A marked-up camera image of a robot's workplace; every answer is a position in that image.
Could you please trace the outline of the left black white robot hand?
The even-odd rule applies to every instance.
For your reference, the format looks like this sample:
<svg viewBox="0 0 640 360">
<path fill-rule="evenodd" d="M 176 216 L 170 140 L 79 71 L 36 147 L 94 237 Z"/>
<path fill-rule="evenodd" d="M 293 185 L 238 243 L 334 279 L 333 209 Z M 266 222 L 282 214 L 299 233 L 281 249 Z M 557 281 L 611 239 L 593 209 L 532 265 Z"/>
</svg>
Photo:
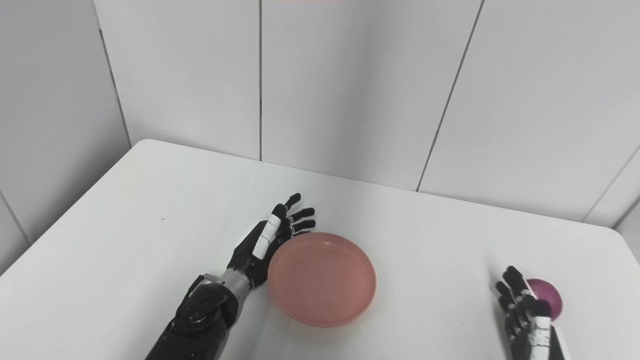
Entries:
<svg viewBox="0 0 640 360">
<path fill-rule="evenodd" d="M 301 193 L 294 193 L 285 203 L 277 203 L 267 219 L 259 221 L 236 246 L 226 272 L 240 274 L 249 290 L 263 285 L 276 251 L 289 240 L 309 234 L 316 227 L 313 207 L 290 213 L 301 200 Z"/>
</svg>

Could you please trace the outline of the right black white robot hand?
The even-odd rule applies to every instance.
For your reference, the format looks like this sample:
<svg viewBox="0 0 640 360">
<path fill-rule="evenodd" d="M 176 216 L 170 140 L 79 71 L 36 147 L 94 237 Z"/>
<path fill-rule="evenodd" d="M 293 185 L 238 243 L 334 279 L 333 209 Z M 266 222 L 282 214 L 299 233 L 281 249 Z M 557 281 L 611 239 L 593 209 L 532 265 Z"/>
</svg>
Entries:
<svg viewBox="0 0 640 360">
<path fill-rule="evenodd" d="M 570 360 L 569 346 L 554 321 L 563 310 L 560 292 L 546 280 L 525 278 L 513 265 L 494 284 L 503 330 L 513 360 Z"/>
</svg>

